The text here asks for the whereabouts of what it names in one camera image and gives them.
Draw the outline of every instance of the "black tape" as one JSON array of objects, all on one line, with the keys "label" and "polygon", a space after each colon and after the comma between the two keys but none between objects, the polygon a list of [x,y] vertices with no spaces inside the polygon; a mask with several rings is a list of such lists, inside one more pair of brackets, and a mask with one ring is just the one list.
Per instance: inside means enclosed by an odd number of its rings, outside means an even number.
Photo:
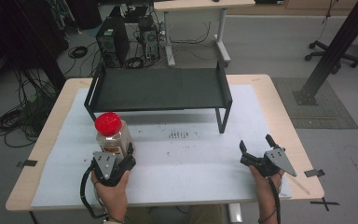
[{"label": "black tape", "polygon": [[24,166],[36,166],[37,161],[31,161],[31,160],[26,160],[24,162],[19,161],[19,163],[17,163],[17,167],[24,167]]},{"label": "black tape", "polygon": [[324,207],[326,208],[326,211],[330,211],[328,209],[328,206],[327,205],[339,205],[339,203],[331,203],[331,202],[327,202],[324,197],[322,197],[322,201],[321,202],[310,202],[311,204],[323,204]]},{"label": "black tape", "polygon": [[324,171],[323,170],[308,170],[306,172],[304,172],[304,174],[307,176],[307,177],[311,177],[311,176],[315,176],[317,175],[318,177],[322,176],[322,175],[325,175]]}]

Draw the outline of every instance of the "hand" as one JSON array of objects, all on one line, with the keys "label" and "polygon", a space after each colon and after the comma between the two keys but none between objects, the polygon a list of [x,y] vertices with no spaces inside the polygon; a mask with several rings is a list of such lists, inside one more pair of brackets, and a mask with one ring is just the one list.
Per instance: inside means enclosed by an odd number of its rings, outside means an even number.
[{"label": "hand", "polygon": [[127,213],[126,187],[129,177],[130,172],[126,171],[115,187],[107,187],[98,181],[94,171],[91,173],[91,181],[107,209],[109,219],[124,221]]},{"label": "hand", "polygon": [[[252,173],[252,176],[255,178],[256,195],[258,200],[258,208],[260,211],[260,220],[264,220],[266,217],[273,214],[273,212],[275,211],[274,194],[272,193],[271,186],[269,185],[269,180],[263,177],[254,166],[249,166],[249,169]],[[284,170],[280,170],[279,173],[271,177],[272,182],[274,183],[275,188],[277,190],[281,185],[283,174]],[[277,222],[278,221],[275,214],[273,217],[269,218],[264,223],[267,224]]]}]

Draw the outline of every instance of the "black shelf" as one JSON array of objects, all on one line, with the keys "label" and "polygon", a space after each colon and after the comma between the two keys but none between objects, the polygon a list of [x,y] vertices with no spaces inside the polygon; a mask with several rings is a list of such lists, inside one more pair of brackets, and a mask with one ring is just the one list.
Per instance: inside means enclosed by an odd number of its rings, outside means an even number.
[{"label": "black shelf", "polygon": [[[226,128],[232,97],[224,64],[197,69],[112,69],[101,65],[85,101],[94,113],[213,108],[219,132]],[[223,120],[219,108],[226,110]]]}]

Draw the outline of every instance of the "table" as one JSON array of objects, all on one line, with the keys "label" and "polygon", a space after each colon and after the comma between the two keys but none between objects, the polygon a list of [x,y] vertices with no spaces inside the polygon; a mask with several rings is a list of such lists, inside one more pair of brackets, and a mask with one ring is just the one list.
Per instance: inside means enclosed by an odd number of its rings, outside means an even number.
[{"label": "table", "polygon": [[[250,84],[254,87],[255,94],[265,114],[270,134],[281,146],[291,148],[291,150],[287,150],[287,156],[297,172],[297,177],[287,176],[288,184],[292,191],[291,200],[322,198],[324,196],[324,190],[318,177],[306,177],[304,174],[304,171],[312,169],[310,160],[270,77],[267,75],[227,75],[227,80],[229,84]],[[29,160],[38,161],[38,163],[35,167],[25,166],[23,168],[7,200],[7,210],[46,210],[46,208],[40,209],[31,206],[40,176],[43,172],[49,152],[55,144],[57,135],[75,99],[77,90],[89,87],[90,83],[91,78],[73,78],[66,81],[62,93],[48,117],[45,128],[30,154]]]},{"label": "table", "polygon": [[172,53],[172,42],[170,40],[170,23],[171,20],[175,21],[173,17],[176,16],[180,19],[186,18],[187,22],[194,22],[194,20],[210,21],[212,17],[217,17],[219,20],[219,30],[214,38],[226,66],[228,66],[228,63],[231,60],[222,41],[227,9],[229,7],[250,7],[254,5],[255,1],[253,0],[225,0],[219,2],[214,2],[212,0],[174,0],[156,2],[154,4],[154,9],[156,11],[164,12],[165,50],[167,53],[168,66],[175,66],[175,60]]}]

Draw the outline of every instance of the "computer tower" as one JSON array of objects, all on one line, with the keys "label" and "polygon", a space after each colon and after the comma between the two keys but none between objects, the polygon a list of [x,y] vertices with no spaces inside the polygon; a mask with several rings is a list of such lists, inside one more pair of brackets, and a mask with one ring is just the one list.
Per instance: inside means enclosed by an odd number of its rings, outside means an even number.
[{"label": "computer tower", "polygon": [[105,67],[124,66],[130,49],[126,26],[121,17],[107,17],[96,35]]},{"label": "computer tower", "polygon": [[141,30],[141,38],[144,46],[145,57],[147,60],[159,58],[158,29],[152,25],[148,29]]}]

